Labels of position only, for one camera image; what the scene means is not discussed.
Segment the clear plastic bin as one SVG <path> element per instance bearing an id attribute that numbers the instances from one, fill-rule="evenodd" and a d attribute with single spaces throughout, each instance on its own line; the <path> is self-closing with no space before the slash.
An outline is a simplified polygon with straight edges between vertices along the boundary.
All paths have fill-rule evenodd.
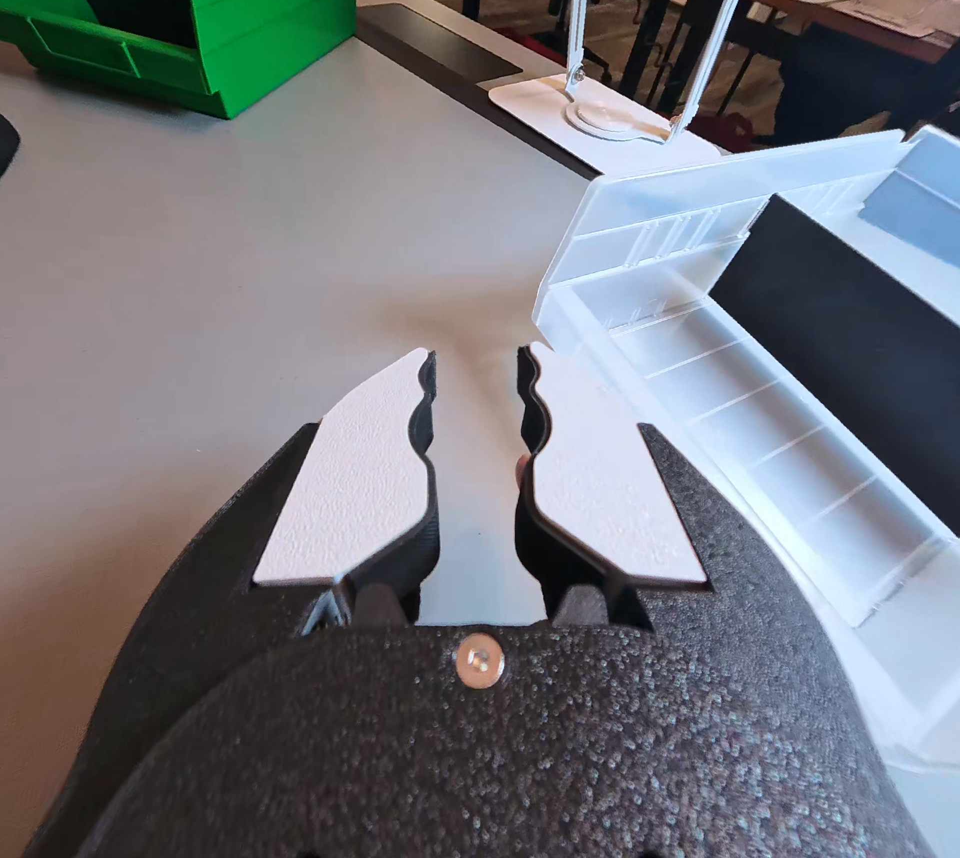
<path id="1" fill-rule="evenodd" d="M 958 138 L 875 132 L 595 179 L 534 322 L 804 576 L 889 760 L 958 776 L 958 461 L 882 458 L 711 297 L 774 195 L 958 327 Z"/>

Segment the black usb hub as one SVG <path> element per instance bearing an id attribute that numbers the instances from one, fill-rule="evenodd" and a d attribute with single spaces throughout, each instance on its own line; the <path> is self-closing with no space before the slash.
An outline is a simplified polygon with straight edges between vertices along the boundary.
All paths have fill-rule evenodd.
<path id="1" fill-rule="evenodd" d="M 958 327 L 781 196 L 710 296 L 875 455 L 958 461 Z"/>

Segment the dark brown desk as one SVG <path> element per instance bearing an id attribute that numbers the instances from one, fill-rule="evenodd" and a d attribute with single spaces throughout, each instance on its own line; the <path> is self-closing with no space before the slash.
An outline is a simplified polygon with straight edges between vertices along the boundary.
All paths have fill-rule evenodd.
<path id="1" fill-rule="evenodd" d="M 656 43 L 670 1 L 650 0 L 644 12 L 630 51 L 630 58 L 639 59 L 642 68 L 646 66 Z M 723 0 L 687 0 L 683 6 L 674 36 L 679 35 L 682 26 L 687 26 L 688 32 L 663 87 L 656 106 L 658 112 L 673 112 L 678 106 L 722 4 Z M 882 16 L 855 12 L 845 2 L 836 7 L 834 3 L 816 4 L 798 0 L 738 0 L 736 5 L 726 29 L 725 41 L 746 48 L 751 56 L 762 55 L 771 60 L 782 60 L 783 55 L 789 52 L 792 41 L 786 31 L 774 27 L 773 19 L 751 19 L 748 13 L 754 5 L 762 5 L 773 14 L 798 19 L 804 27 L 812 24 L 849 39 L 866 42 L 871 49 L 879 50 L 885 56 L 932 65 L 942 72 L 951 68 L 947 57 L 958 53 L 957 35 L 935 28 L 926 35 L 911 36 L 904 28 L 894 26 Z"/>

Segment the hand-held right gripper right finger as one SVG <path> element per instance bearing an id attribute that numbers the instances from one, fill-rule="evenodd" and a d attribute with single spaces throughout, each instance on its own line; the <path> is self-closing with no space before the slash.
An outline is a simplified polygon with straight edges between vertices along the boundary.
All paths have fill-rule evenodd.
<path id="1" fill-rule="evenodd" d="M 644 438 L 619 396 L 534 342 L 517 352 L 527 456 L 514 547 L 552 624 L 648 624 L 647 590 L 711 581 Z"/>

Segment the white tablet stand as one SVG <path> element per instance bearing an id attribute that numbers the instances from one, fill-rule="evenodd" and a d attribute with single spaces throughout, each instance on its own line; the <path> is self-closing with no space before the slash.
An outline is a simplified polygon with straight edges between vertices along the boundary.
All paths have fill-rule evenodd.
<path id="1" fill-rule="evenodd" d="M 596 82 L 583 71 L 587 0 L 573 0 L 566 69 L 493 88 L 490 100 L 603 175 L 639 177 L 712 162 L 724 155 L 689 133 L 739 0 L 723 0 L 682 112 L 671 120 Z"/>

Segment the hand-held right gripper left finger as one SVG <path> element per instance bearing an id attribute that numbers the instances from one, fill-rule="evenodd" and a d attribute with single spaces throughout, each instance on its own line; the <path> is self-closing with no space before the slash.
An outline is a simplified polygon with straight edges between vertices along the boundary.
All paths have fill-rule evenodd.
<path id="1" fill-rule="evenodd" d="M 345 395 L 317 425 L 265 549 L 257 588 L 322 588 L 311 623 L 351 624 L 370 588 L 420 618 L 440 543 L 428 457 L 436 354 L 415 348 Z"/>

